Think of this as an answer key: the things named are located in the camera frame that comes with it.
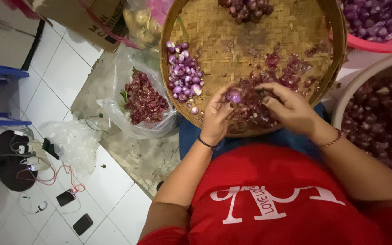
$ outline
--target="pink plastic basin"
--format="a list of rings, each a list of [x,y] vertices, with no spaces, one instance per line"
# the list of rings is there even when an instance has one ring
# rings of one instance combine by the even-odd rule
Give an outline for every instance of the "pink plastic basin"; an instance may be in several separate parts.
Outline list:
[[[376,53],[392,53],[392,40],[386,43],[375,43],[362,40],[351,34],[347,35],[347,44],[350,47]]]

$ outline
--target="white print on shirt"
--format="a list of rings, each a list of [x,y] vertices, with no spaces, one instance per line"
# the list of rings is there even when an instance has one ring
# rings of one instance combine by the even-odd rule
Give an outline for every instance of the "white print on shirt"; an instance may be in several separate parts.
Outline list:
[[[239,186],[234,186],[229,188],[228,190],[222,190],[222,191],[228,191],[228,194],[224,198],[219,198],[217,197],[217,192],[215,191],[210,193],[211,199],[215,201],[223,201],[226,199],[231,199],[231,206],[229,208],[229,213],[228,217],[222,221],[224,225],[226,224],[234,224],[234,223],[241,223],[243,220],[241,218],[234,218],[232,216],[232,210],[234,208],[234,202],[235,202],[235,197],[237,196],[237,193],[239,191],[250,191],[252,193],[252,196],[258,205],[258,208],[260,209],[261,215],[260,216],[254,216],[253,218],[255,220],[268,220],[268,219],[279,219],[283,218],[286,216],[286,213],[278,213],[275,207],[275,203],[288,203],[294,201],[297,196],[299,195],[300,190],[305,190],[305,189],[311,189],[311,188],[316,188],[317,191],[319,192],[320,196],[312,196],[309,197],[312,200],[322,200],[322,201],[330,201],[334,203],[338,203],[341,205],[346,205],[344,202],[338,201],[337,198],[335,198],[334,194],[330,192],[327,189],[324,189],[322,187],[318,186],[308,186],[308,187],[302,187],[302,188],[295,188],[293,194],[289,198],[276,198],[273,195],[271,195],[266,189],[265,186],[261,186],[259,188],[258,186],[243,186],[240,188]]]

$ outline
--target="red t-shirt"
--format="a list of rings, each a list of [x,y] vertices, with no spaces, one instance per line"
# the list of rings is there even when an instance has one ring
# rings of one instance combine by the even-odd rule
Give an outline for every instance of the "red t-shirt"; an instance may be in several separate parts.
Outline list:
[[[210,163],[192,201],[190,231],[160,228],[138,244],[392,244],[392,208],[360,212],[307,156],[248,145]]]

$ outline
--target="plastic bag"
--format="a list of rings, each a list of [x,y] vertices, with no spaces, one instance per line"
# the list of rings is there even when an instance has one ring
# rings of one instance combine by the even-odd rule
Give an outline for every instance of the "plastic bag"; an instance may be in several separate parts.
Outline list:
[[[80,175],[93,173],[96,165],[96,149],[101,140],[99,120],[76,120],[70,122],[50,121],[40,125],[44,137],[54,144],[55,153],[66,165],[72,165]]]
[[[159,50],[164,21],[174,0],[127,0],[123,17],[131,40],[139,48]]]
[[[153,59],[147,55],[146,52],[127,47],[123,48],[116,57],[113,96],[108,99],[98,100],[97,103],[102,106],[102,109],[104,109],[111,120],[122,129],[122,132],[125,135],[129,135],[136,139],[161,138],[170,135],[179,125],[177,111],[174,109],[173,104],[167,96],[160,75],[158,62],[158,59]],[[169,104],[169,108],[163,113],[163,120],[158,123],[141,122],[137,125],[133,125],[130,122],[130,114],[122,113],[119,107],[120,102],[123,100],[120,92],[122,89],[125,89],[125,84],[131,82],[133,67],[146,73],[154,90],[164,97]]]

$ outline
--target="blue cloth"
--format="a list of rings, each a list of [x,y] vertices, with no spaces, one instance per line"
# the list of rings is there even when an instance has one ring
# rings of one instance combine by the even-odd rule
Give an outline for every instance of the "blue cloth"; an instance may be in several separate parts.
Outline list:
[[[314,107],[314,111],[316,111],[321,118],[327,121],[329,120],[326,109],[322,103],[317,104]],[[181,160],[197,140],[200,132],[200,128],[194,126],[184,117],[182,118],[181,126],[179,128],[179,156],[181,157]],[[321,161],[320,151],[317,146],[315,146],[306,136],[293,133],[286,129],[280,129],[275,132],[251,138],[225,138],[219,142],[218,150],[213,153],[212,159],[248,143],[265,143],[289,147],[308,155],[314,160]]]

